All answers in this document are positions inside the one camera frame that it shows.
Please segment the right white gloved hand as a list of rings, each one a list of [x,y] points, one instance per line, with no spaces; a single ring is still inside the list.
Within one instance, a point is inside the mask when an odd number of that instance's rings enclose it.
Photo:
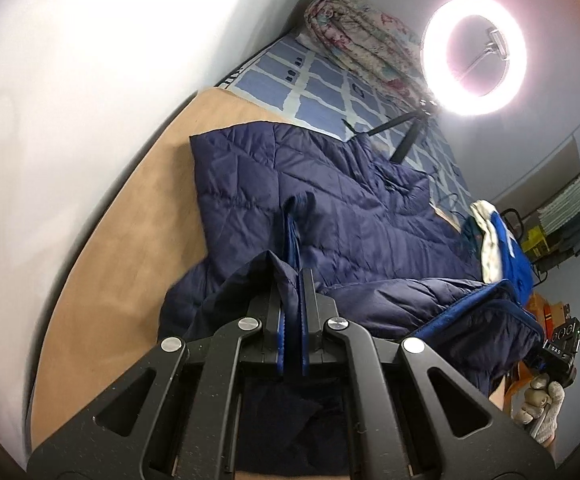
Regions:
[[[524,402],[514,413],[513,420],[518,426],[531,426],[530,433],[534,439],[547,448],[555,439],[564,401],[563,386],[548,374],[538,375],[530,381],[524,392]]]

